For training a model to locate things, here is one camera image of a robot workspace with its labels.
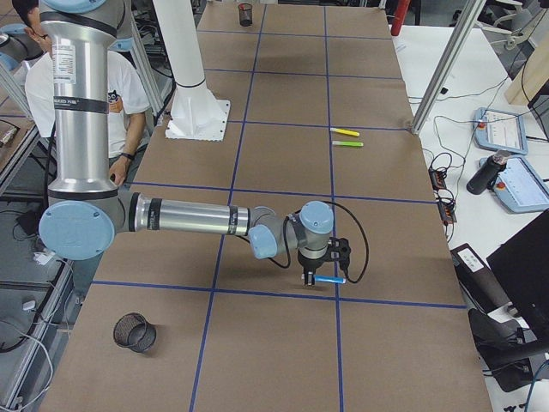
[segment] person's hand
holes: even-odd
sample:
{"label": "person's hand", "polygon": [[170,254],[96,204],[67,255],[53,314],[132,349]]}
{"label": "person's hand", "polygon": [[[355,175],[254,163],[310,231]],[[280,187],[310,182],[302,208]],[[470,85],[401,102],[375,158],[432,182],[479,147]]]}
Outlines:
{"label": "person's hand", "polygon": [[130,167],[131,160],[120,156],[117,161],[112,163],[109,169],[109,176],[114,177],[114,184],[120,186],[128,176],[128,168]]}

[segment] green marker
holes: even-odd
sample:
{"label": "green marker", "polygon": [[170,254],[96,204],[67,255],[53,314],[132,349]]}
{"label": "green marker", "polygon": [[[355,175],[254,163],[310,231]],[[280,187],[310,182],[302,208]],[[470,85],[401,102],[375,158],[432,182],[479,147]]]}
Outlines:
{"label": "green marker", "polygon": [[348,148],[361,148],[364,146],[362,142],[341,142],[339,140],[332,141],[332,146],[347,146]]}

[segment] yellow marker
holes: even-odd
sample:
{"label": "yellow marker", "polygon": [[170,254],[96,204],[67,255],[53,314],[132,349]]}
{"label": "yellow marker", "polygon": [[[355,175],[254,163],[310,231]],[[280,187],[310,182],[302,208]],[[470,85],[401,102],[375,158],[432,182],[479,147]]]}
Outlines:
{"label": "yellow marker", "polygon": [[347,146],[348,148],[361,148],[364,146],[362,142],[340,142],[339,140],[334,140],[332,146]]}
{"label": "yellow marker", "polygon": [[329,130],[334,131],[335,133],[341,133],[342,135],[355,136],[355,137],[360,136],[360,133],[352,130],[337,129],[336,127],[330,127]]}

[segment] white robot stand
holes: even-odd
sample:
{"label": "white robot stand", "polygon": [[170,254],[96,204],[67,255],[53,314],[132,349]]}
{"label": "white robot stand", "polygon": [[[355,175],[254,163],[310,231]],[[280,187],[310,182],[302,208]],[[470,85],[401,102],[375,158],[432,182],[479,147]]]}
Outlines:
{"label": "white robot stand", "polygon": [[190,2],[153,3],[177,83],[166,137],[222,141],[231,102],[217,100],[206,85]]}

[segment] white t-shirt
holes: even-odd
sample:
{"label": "white t-shirt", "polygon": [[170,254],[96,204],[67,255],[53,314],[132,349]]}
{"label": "white t-shirt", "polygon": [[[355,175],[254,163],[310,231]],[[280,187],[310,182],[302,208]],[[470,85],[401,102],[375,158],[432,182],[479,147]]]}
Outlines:
{"label": "white t-shirt", "polygon": [[[110,110],[107,116],[109,158],[112,158],[123,152],[128,115],[145,112],[150,105],[136,70],[124,56],[114,51],[107,53],[107,81],[107,100],[111,101],[113,97],[118,97],[118,103],[114,106],[117,106],[118,109],[115,110],[119,111]],[[55,122],[53,91],[53,66],[50,54],[45,53],[28,71],[25,81],[28,105],[42,137],[50,136]],[[148,139],[148,132],[145,129],[141,145],[146,144]]]}

